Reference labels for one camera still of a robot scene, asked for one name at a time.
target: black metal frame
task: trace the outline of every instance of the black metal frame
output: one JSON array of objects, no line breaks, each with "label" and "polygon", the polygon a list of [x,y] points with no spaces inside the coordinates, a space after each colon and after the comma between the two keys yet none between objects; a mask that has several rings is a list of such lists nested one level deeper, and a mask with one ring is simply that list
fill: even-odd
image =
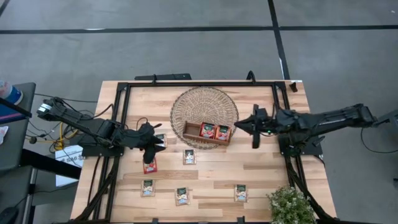
[{"label": "black metal frame", "polygon": [[[121,115],[121,123],[125,124],[126,123],[126,118],[127,118],[127,110],[129,109],[129,99],[130,99],[130,92],[131,88],[133,87],[173,87],[173,86],[269,86],[272,88],[272,94],[273,94],[273,99],[275,103],[275,107],[277,109],[280,108],[280,103],[279,103],[279,97],[278,97],[278,89],[282,93],[282,98],[284,101],[284,107],[285,109],[290,109],[289,105],[289,100],[287,97],[287,91],[286,91],[286,85],[285,82],[283,81],[276,81],[276,82],[262,82],[262,81],[257,81],[253,72],[250,71],[246,80],[248,81],[241,81],[241,82],[170,82],[170,81],[165,81],[165,82],[159,82],[156,79],[156,76],[154,75],[154,79],[149,82],[134,82],[134,83],[126,83],[126,82],[120,82],[118,83],[118,87],[116,90],[116,97],[114,101],[114,111],[112,114],[112,120],[116,120],[116,116],[118,114],[118,108],[119,104],[121,101],[121,93],[122,91],[126,91],[125,97],[124,97],[124,103],[123,103],[123,109],[122,109],[122,115]],[[285,162],[286,166],[288,167],[289,164],[292,163],[290,156],[285,155]],[[116,173],[114,175],[114,179],[112,180],[110,186],[109,186],[109,195],[108,195],[108,202],[106,205],[106,213],[105,213],[105,218],[99,220],[99,214],[100,214],[100,203],[101,201],[98,202],[94,209],[94,214],[93,214],[93,219],[92,220],[87,220],[87,221],[78,221],[77,223],[92,223],[95,221],[98,221],[99,223],[103,222],[110,222],[111,219],[111,213],[112,213],[112,206],[113,206],[113,198],[114,198],[114,192],[115,192],[115,186],[116,186],[116,176],[117,176],[117,171],[118,171],[118,164],[119,164],[120,157],[115,157],[114,158],[114,163],[117,164],[116,166]],[[101,175],[99,178],[99,187],[98,189],[101,188],[101,186],[104,184],[105,179],[106,179],[106,174],[108,172],[108,165],[109,165],[109,157],[105,157],[103,161],[103,166],[101,170]],[[304,171],[303,171],[303,166],[302,166],[302,161],[300,156],[296,158],[296,165],[300,177],[300,181],[305,184],[305,176],[304,176]],[[289,177],[289,185],[290,186],[295,186],[295,181],[293,178],[290,177],[289,171],[288,172],[288,177]]]}]

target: wooden tray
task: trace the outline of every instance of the wooden tray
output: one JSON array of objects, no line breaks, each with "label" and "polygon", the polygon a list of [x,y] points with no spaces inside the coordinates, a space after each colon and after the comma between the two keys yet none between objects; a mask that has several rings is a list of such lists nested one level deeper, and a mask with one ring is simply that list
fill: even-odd
[{"label": "wooden tray", "polygon": [[217,140],[217,139],[210,139],[210,138],[204,138],[200,136],[200,126],[201,124],[195,124],[195,123],[189,123],[185,121],[184,125],[184,130],[182,131],[182,136],[187,139],[193,139],[197,141],[203,141],[203,142],[208,142],[208,143],[213,143],[213,144],[220,144],[224,146],[229,145],[229,141],[231,140],[231,131],[229,132],[228,140],[227,141],[222,141],[222,140]]}]

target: wooden table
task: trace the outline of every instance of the wooden table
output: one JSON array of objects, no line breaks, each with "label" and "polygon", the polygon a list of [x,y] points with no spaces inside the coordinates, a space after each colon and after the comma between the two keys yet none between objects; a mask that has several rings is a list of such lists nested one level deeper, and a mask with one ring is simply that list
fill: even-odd
[{"label": "wooden table", "polygon": [[[113,103],[117,81],[103,82],[96,113]],[[298,112],[309,112],[303,83],[297,83],[298,92],[288,89],[290,107]],[[136,127],[141,117],[152,125],[162,123],[157,134],[167,135],[168,147],[156,154],[158,172],[143,174],[142,153],[126,148],[121,158],[118,181],[112,211],[112,222],[235,222],[245,216],[248,222],[271,221],[267,194],[288,185],[284,158],[279,152],[276,137],[261,137],[259,149],[252,149],[252,137],[237,129],[231,144],[209,151],[197,150],[197,165],[184,166],[182,151],[190,149],[181,142],[170,125],[170,110],[174,101],[190,87],[134,87],[131,90],[127,125]],[[272,111],[273,99],[270,87],[219,87],[236,103],[239,119],[252,113],[253,104]],[[118,120],[122,110],[119,108]],[[101,118],[110,119],[110,110]],[[328,180],[323,164],[313,156],[302,156],[303,168],[309,191],[327,213],[335,216]],[[87,158],[80,176],[71,218],[77,217],[87,204],[88,191],[96,158]],[[98,188],[102,159],[99,163],[93,195]],[[140,196],[141,181],[156,180],[155,197]],[[234,184],[246,184],[248,203],[234,202]],[[174,190],[190,189],[190,205],[176,206]],[[100,218],[104,217],[107,195],[101,203]]]}]

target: woven basket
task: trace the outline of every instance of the woven basket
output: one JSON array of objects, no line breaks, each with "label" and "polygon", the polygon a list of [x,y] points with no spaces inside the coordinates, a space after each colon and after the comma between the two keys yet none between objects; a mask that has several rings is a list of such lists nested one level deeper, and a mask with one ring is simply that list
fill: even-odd
[{"label": "woven basket", "polygon": [[227,125],[235,132],[234,123],[239,120],[234,101],[223,91],[210,87],[196,87],[182,93],[174,102],[170,113],[174,133],[196,149],[214,149],[218,144],[207,143],[182,136],[185,121],[201,124]]}]

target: white paper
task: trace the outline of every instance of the white paper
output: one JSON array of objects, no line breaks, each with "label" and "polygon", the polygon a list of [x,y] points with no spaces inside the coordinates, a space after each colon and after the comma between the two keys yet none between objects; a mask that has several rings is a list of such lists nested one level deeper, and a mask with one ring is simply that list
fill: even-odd
[{"label": "white paper", "polygon": [[[83,148],[80,146],[69,146],[66,147],[63,150],[60,151],[55,151],[55,159],[58,161],[66,162],[67,164],[73,165],[73,166],[80,166],[83,167],[83,157],[81,156]],[[57,187],[61,187],[70,183],[74,183],[78,180],[69,178],[69,177],[64,177],[61,175],[56,175],[55,176],[55,185]]]}]

